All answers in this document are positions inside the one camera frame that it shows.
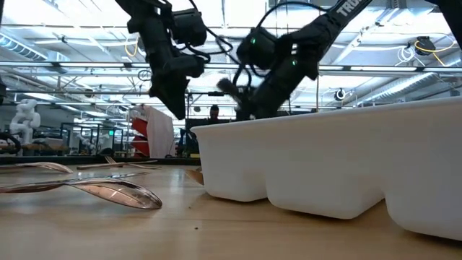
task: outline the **white robot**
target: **white robot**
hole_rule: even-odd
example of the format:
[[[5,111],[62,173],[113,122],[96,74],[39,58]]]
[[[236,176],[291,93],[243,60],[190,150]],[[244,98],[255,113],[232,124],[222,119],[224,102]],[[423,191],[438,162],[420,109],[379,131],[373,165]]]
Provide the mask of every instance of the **white robot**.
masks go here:
[[[11,134],[22,133],[21,144],[32,143],[33,129],[40,126],[40,114],[35,112],[36,105],[36,100],[24,99],[16,106],[17,112],[9,125],[9,130]]]
[[[96,146],[93,143],[91,143],[88,138],[83,137],[81,134],[77,134],[77,138],[80,139],[82,144],[88,147],[90,150],[94,150],[96,148]],[[104,143],[106,139],[109,139],[109,134],[100,135],[100,138],[98,140],[98,147],[101,147],[101,144]]]

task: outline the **white plastic tray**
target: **white plastic tray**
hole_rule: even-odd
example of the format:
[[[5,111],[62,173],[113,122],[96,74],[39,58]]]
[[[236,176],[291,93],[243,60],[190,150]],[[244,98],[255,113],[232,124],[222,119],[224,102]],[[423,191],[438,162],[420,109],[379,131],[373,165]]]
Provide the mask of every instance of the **white plastic tray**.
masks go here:
[[[196,127],[212,196],[462,240],[462,97]]]

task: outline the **table surface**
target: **table surface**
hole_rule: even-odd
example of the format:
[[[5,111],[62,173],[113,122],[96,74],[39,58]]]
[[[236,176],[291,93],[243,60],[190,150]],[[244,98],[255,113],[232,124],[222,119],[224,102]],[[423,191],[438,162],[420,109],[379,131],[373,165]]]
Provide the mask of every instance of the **table surface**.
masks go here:
[[[184,174],[162,166],[127,179],[158,195],[163,208],[132,209],[72,187],[0,196],[1,259],[462,259],[462,242],[402,230],[381,202],[354,220],[278,209],[267,200],[216,199]],[[0,173],[28,183],[143,170],[118,168]]]

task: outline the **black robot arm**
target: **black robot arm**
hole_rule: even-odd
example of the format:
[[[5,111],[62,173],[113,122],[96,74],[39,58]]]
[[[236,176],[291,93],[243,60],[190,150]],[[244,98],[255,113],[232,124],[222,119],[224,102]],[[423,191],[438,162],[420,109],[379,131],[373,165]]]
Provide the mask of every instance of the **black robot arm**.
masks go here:
[[[131,16],[127,28],[138,33],[152,70],[150,97],[159,98],[178,118],[184,119],[185,90],[189,79],[204,73],[206,60],[182,53],[172,44],[201,46],[206,41],[206,26],[197,9],[173,12],[172,5],[158,0],[116,0]]]
[[[325,14],[317,17],[309,25],[296,32],[281,36],[274,41],[274,49],[269,45],[258,45],[255,39],[271,41],[269,32],[263,28],[252,30],[250,35],[241,43],[237,50],[240,60],[251,64],[271,64],[270,71],[262,83],[251,95],[234,96],[237,101],[237,120],[255,118],[268,118],[275,116],[279,107],[289,99],[291,93],[305,76],[310,79],[318,77],[318,62],[326,54],[340,32],[352,21],[372,0],[340,0]],[[292,54],[293,46],[297,51]],[[272,53],[272,61],[261,62],[252,53],[266,50]],[[270,55],[261,55],[262,59],[268,59]],[[227,92],[233,87],[232,83],[223,79],[217,85],[218,88]]]

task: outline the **metal utensil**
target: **metal utensil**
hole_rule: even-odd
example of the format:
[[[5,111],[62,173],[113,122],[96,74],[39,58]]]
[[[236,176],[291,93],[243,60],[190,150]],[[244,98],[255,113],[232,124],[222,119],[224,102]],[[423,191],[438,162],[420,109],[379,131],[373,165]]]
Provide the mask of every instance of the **metal utensil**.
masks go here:
[[[62,181],[45,181],[40,183],[17,184],[0,186],[0,193],[32,193],[49,191],[61,186],[71,186],[86,191],[89,194],[100,197],[117,204],[137,209],[159,209],[162,201],[152,191],[115,178],[137,176],[145,173],[126,175],[114,175],[109,178],[80,178]]]
[[[160,166],[141,165],[141,164],[146,164],[146,163],[155,163],[155,162],[157,162],[156,160],[150,160],[150,161],[146,161],[146,162],[131,163],[131,162],[116,162],[110,156],[105,156],[105,159],[106,159],[106,161],[108,163],[77,166],[77,170],[103,169],[103,168],[114,168],[114,167],[123,167],[123,166],[132,166],[132,167],[136,167],[136,168],[149,169],[149,170],[155,170],[155,169],[160,168]]]
[[[62,173],[73,173],[74,171],[70,168],[54,162],[30,162],[30,163],[17,163],[13,165],[0,166],[0,170],[16,170],[21,168],[44,168],[48,170],[57,170]]]

